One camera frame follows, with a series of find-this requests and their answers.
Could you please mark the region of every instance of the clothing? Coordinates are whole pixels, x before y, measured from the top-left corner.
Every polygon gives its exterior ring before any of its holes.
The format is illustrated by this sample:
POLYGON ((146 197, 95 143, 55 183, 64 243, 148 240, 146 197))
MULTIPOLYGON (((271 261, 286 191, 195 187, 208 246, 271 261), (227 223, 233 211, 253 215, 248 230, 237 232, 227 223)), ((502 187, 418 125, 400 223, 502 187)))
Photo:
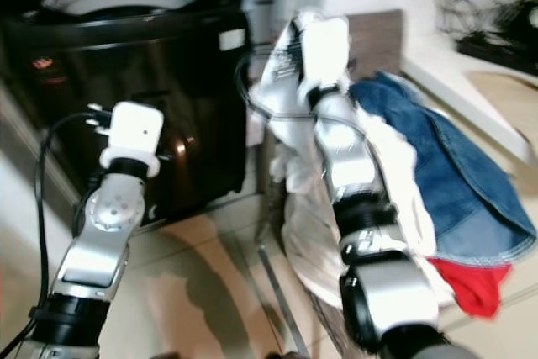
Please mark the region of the clothing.
MULTIPOLYGON (((361 108, 357 108, 356 121, 381 163, 388 194, 398 209, 397 220, 406 241, 403 248, 407 248, 430 280, 438 303, 452 304, 450 286, 424 259, 435 254, 435 231, 414 182, 415 150, 382 119, 367 114, 361 108)), ((299 142, 314 140, 312 136, 300 139, 285 136, 293 133, 288 126, 303 123, 287 122, 286 128, 281 122, 277 123, 280 126, 272 125, 270 121, 269 126, 276 137, 287 141, 287 145, 277 147, 271 174, 276 182, 286 178, 289 192, 286 222, 282 228, 287 258, 309 290, 328 304, 341 308, 338 282, 345 266, 340 258, 338 228, 323 179, 318 174, 320 163, 309 163, 303 155, 299 155, 304 147, 299 142)), ((303 154, 309 156, 310 161, 317 159, 317 155, 303 154)))
POLYGON ((501 267, 467 267, 453 262, 430 259, 441 276, 452 286, 456 301, 467 314, 492 319, 501 305, 500 284, 512 271, 501 267))
POLYGON ((438 258, 496 267, 530 250, 536 230, 508 176, 448 119, 425 107, 416 87, 378 73, 350 92, 417 150, 415 178, 435 223, 438 258))

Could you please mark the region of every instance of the white cloth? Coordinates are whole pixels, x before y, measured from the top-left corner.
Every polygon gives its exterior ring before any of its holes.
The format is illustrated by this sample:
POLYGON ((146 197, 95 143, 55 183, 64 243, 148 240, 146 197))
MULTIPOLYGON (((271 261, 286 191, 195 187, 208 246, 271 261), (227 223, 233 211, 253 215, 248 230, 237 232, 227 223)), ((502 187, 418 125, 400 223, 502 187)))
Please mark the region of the white cloth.
MULTIPOLYGON (((260 90, 255 101, 263 101, 260 90)), ((272 110, 279 111, 272 95, 272 110)), ((416 152, 406 139, 382 118, 358 108, 356 118, 381 163, 391 201, 409 252, 428 277, 440 305, 453 304, 453 291, 426 261, 435 253, 435 232, 414 180, 416 152)), ((316 296, 341 309, 339 277, 345 270, 340 239, 321 173, 314 139, 314 124, 270 120, 268 126, 283 143, 271 164, 277 181, 286 178, 289 192, 286 223, 282 229, 287 258, 303 284, 316 296)))

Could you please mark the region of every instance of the beige floor tile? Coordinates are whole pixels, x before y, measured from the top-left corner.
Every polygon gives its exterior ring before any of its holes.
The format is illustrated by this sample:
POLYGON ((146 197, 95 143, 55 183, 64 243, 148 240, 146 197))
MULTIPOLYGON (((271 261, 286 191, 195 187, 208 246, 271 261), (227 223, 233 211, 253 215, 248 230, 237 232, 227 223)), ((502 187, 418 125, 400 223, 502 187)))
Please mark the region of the beige floor tile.
POLYGON ((218 237, 229 231, 226 220, 226 215, 216 209, 135 235, 130 240, 127 270, 218 237))
POLYGON ((278 351, 244 265, 215 239, 128 272, 103 331, 102 357, 258 359, 278 351))
POLYGON ((252 195, 223 206, 221 212, 225 215, 229 230, 240 230, 266 221, 265 201, 264 195, 252 195))
POLYGON ((311 359, 340 359, 340 354, 328 336, 311 344, 309 352, 311 359))
POLYGON ((233 233, 233 240, 240 248, 249 267, 261 263, 258 246, 264 245, 269 257, 281 255, 282 251, 275 241, 267 222, 259 222, 233 233))
MULTIPOLYGON (((502 304, 499 314, 508 306, 520 301, 523 297, 538 293, 538 279, 535 270, 538 267, 538 251, 534 250, 530 256, 514 266, 514 270, 501 287, 502 304)), ((443 330, 453 330, 472 322, 457 306, 445 309, 440 317, 440 327, 443 330)))
POLYGON ((536 359, 538 294, 508 307, 494 322, 473 321, 448 335, 484 359, 536 359))
MULTIPOLYGON (((305 344, 308 346, 325 338, 327 333, 318 321, 300 281, 287 264, 286 257, 282 253, 277 253, 270 256, 270 261, 305 344)), ((251 266, 250 270, 282 351, 296 351, 297 347, 283 318, 265 268, 261 263, 257 263, 251 266)))

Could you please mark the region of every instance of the red cloth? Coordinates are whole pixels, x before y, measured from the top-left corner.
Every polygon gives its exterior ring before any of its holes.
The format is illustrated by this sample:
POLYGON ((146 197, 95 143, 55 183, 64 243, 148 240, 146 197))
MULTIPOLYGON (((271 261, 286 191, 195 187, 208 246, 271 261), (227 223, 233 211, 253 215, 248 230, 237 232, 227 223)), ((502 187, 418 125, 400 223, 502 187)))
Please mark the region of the red cloth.
POLYGON ((468 267, 453 262, 429 259, 439 274, 454 289, 460 308, 471 316, 491 319, 501 303, 500 284, 512 270, 501 267, 468 267))

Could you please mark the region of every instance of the white label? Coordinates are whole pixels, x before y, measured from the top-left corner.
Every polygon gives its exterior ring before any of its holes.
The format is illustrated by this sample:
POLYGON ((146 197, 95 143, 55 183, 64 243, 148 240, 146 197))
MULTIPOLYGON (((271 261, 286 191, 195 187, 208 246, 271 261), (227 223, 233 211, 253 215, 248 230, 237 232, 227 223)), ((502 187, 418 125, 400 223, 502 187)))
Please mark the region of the white label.
POLYGON ((245 29, 232 29, 219 34, 220 50, 234 50, 245 44, 245 29))
POLYGON ((108 145, 155 154, 164 117, 152 107, 131 102, 114 106, 108 145))

